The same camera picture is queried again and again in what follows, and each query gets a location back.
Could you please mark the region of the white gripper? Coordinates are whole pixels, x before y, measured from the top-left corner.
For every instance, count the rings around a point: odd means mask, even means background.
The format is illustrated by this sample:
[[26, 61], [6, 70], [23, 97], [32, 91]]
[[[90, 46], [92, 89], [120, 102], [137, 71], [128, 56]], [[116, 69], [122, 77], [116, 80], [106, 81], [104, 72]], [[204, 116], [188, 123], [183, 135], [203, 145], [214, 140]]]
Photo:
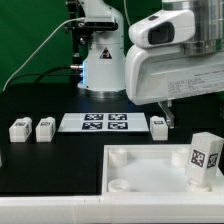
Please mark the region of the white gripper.
[[170, 100], [224, 91], [224, 51], [188, 57], [179, 45], [133, 45], [126, 56], [125, 80], [128, 98], [136, 105], [159, 102], [173, 129]]

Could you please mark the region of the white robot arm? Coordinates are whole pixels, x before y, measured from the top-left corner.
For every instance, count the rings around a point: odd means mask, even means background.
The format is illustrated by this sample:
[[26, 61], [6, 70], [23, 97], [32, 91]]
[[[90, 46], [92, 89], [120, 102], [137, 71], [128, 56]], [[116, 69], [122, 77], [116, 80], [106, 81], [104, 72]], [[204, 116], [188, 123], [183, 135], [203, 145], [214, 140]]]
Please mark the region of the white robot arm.
[[136, 105], [158, 103], [173, 127], [173, 100], [224, 91], [224, 0], [162, 0], [160, 11], [130, 26], [129, 50], [117, 10], [103, 0], [81, 6], [81, 26], [93, 32], [82, 92], [125, 92]]

